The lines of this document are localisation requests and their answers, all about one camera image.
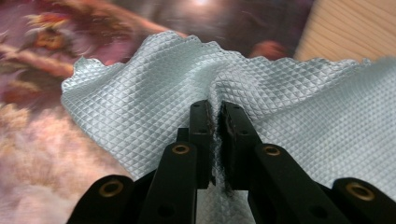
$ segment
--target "diamond pattern fabric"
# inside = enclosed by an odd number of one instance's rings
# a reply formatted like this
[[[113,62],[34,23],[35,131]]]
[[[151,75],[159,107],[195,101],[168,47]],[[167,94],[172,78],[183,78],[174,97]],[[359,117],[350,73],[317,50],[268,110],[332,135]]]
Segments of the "diamond pattern fabric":
[[[150,36],[126,64],[81,59],[63,83],[75,122],[134,177],[154,170],[188,127],[190,105],[241,105],[262,141],[285,148],[317,182],[366,180],[396,199],[396,59],[376,63],[246,59],[174,32]],[[254,223],[247,193],[199,190],[197,223]]]

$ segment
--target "colorful artwork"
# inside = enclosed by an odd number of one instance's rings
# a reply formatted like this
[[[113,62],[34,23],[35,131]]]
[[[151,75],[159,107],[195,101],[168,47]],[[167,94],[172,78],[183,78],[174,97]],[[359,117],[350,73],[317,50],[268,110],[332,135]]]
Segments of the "colorful artwork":
[[[292,57],[313,1],[0,0],[0,222],[65,223],[93,181],[127,175],[62,108],[80,57],[126,63],[170,29],[246,57]]]

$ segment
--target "screw hole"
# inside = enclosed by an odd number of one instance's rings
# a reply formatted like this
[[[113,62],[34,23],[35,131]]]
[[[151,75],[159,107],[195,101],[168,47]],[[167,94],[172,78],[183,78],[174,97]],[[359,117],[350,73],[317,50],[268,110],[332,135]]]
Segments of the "screw hole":
[[[318,205],[311,206],[309,208],[309,211],[311,212],[312,215],[314,215],[314,217],[326,218],[328,216],[326,210]]]
[[[364,200],[364,201],[371,201],[375,198],[374,193],[370,190],[364,187],[363,185],[352,182],[346,185],[346,190],[352,194],[353,196]]]
[[[171,217],[175,213],[175,208],[172,204],[161,204],[157,212],[161,217]]]
[[[99,194],[102,197],[110,198],[122,192],[122,189],[123,184],[117,179],[112,179],[99,188]]]
[[[187,146],[183,146],[183,145],[177,145],[175,147],[172,148],[172,151],[176,154],[186,154],[190,151],[190,148]]]
[[[276,147],[265,147],[263,151],[269,156],[278,156],[280,155],[280,150]]]

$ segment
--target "light blue cloth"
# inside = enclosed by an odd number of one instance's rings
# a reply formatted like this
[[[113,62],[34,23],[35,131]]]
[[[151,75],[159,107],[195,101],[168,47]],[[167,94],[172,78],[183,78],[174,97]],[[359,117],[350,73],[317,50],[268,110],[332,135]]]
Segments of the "light blue cloth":
[[[63,83],[75,122],[135,177],[188,127],[190,105],[241,105],[265,143],[285,148],[319,183],[366,180],[396,199],[396,60],[246,59],[173,32],[150,36],[127,64],[81,59]],[[245,192],[199,190],[198,223],[252,223]]]

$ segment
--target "light wood panel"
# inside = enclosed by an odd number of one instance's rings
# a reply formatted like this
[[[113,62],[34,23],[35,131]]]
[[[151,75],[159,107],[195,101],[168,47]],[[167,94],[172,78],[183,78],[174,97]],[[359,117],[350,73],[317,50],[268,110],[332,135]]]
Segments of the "light wood panel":
[[[395,0],[317,0],[295,59],[396,56]]]

